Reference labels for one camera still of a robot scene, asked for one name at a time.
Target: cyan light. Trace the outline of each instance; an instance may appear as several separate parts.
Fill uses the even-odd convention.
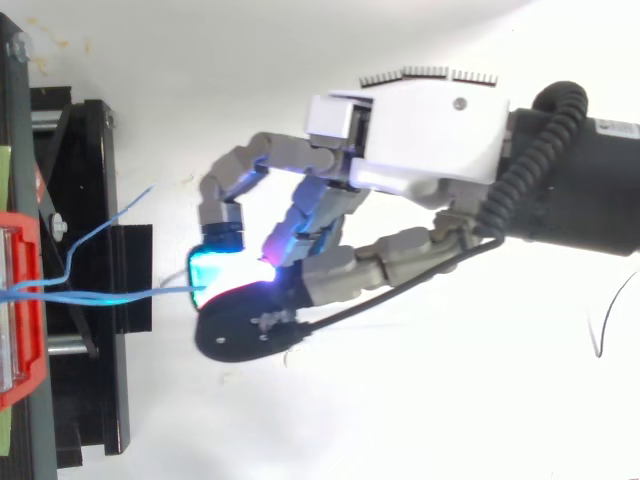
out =
[[[196,308],[200,308],[216,295],[253,282],[270,282],[276,270],[269,263],[256,259],[246,251],[221,253],[196,248],[189,256],[191,286],[206,287],[193,293]]]

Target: dark wire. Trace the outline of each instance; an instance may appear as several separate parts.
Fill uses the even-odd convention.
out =
[[[618,297],[622,293],[622,290],[624,290],[624,288],[629,284],[631,279],[636,276],[636,273],[638,273],[638,272],[633,272],[631,274],[631,276],[629,278],[627,278],[627,281],[624,282],[622,284],[622,286],[618,289],[618,291],[616,292],[616,294],[613,297],[613,300],[611,300],[611,303],[609,304],[609,308],[607,309],[607,314],[604,316],[604,322],[602,323],[602,331],[600,332],[600,347],[596,351],[596,358],[601,358],[602,357],[602,352],[604,351],[604,335],[605,335],[605,332],[607,330],[607,322],[609,321],[609,316],[611,315],[611,310],[613,310],[613,306],[615,305],[616,300],[618,300]]]
[[[483,243],[481,245],[478,245],[476,247],[470,248],[469,250],[466,250],[458,255],[456,255],[455,257],[451,257],[448,260],[445,260],[444,262],[436,265],[435,267],[432,267],[428,270],[425,270],[424,272],[422,272],[420,275],[418,275],[417,277],[412,278],[411,280],[407,280],[406,282],[404,282],[401,285],[398,285],[397,287],[395,287],[392,290],[389,290],[388,292],[385,292],[381,295],[378,295],[377,297],[372,298],[371,300],[367,300],[365,302],[362,302],[354,307],[351,308],[347,308],[346,310],[343,310],[341,312],[336,313],[335,315],[331,315],[327,318],[324,318],[322,320],[318,320],[317,322],[313,322],[308,324],[308,329],[309,329],[309,333],[313,333],[316,332],[318,330],[320,330],[321,328],[325,328],[328,327],[330,325],[334,325],[338,322],[341,322],[342,320],[346,320],[347,318],[353,317],[355,315],[358,315],[366,310],[369,310],[370,308],[373,307],[377,307],[378,305],[391,300],[392,298],[397,297],[398,295],[403,294],[404,292],[411,290],[413,287],[416,287],[418,285],[420,285],[421,283],[426,282],[427,280],[429,280],[431,277],[434,277],[435,275],[439,274],[439,273],[444,273],[447,270],[449,270],[452,267],[455,267],[457,264],[459,264],[460,262],[463,262],[465,260],[468,260],[472,257],[475,257],[476,255],[480,255],[481,253],[486,253],[490,250],[493,250],[495,248],[498,248],[500,245],[502,245],[504,243],[504,238],[497,238],[495,240],[491,240],[490,242],[487,243]]]

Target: coiled black cable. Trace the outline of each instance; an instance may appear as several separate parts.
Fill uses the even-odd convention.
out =
[[[584,89],[573,82],[557,82],[545,88],[533,109],[550,113],[542,132],[491,186],[476,220],[474,234],[504,238],[520,200],[533,191],[571,149],[587,118],[589,101]]]

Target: white wall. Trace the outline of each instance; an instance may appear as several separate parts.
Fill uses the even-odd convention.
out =
[[[211,162],[260,130],[300,134],[312,94],[353,88],[360,75],[404,64],[495,72],[514,107],[570,79],[589,92],[591,115],[638,121],[633,5],[2,0],[0,10],[34,38],[34,86],[71,84],[76,100],[118,112],[121,205],[160,184],[125,219],[153,222],[159,284],[198,242],[197,183]],[[265,206],[267,194],[295,181],[275,175],[246,199],[251,243],[288,205],[282,194]],[[346,241],[429,218],[373,196]],[[602,360],[586,327],[636,263],[513,241],[316,335],[287,365],[205,359],[188,299],[158,299],[154,332],[127,339],[131,446],[108,459],[85,449],[86,465],[60,477],[640,477],[640,278],[620,298]]]

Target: screw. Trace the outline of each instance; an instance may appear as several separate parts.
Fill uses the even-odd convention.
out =
[[[31,52],[33,52],[33,41],[24,32],[14,34],[7,44],[7,53],[20,63],[31,60]]]
[[[113,110],[107,111],[107,113],[105,114],[104,122],[109,130],[112,130],[118,126],[118,122],[116,121],[116,116],[113,113]]]
[[[464,110],[467,108],[467,99],[458,97],[453,101],[453,108],[456,110]]]
[[[51,226],[51,235],[56,242],[62,240],[64,234],[69,230],[69,226],[67,222],[62,220],[62,216],[59,213],[54,213],[51,215],[51,220],[49,221]]]

